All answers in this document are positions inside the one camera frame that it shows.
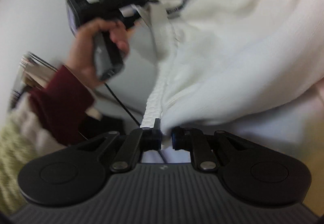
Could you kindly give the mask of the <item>person's left hand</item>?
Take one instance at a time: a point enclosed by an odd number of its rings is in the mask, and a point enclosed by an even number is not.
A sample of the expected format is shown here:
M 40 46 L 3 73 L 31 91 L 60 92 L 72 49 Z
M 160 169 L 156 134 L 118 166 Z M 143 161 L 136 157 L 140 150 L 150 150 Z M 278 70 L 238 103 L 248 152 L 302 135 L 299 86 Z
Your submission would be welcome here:
M 129 54 L 130 47 L 128 33 L 124 24 L 117 21 L 106 21 L 104 19 L 94 19 L 81 26 L 76 35 L 75 41 L 70 50 L 65 66 L 83 83 L 93 90 L 102 85 L 96 77 L 94 67 L 94 37 L 103 31 L 110 33 L 112 42 L 117 45 L 123 57 Z

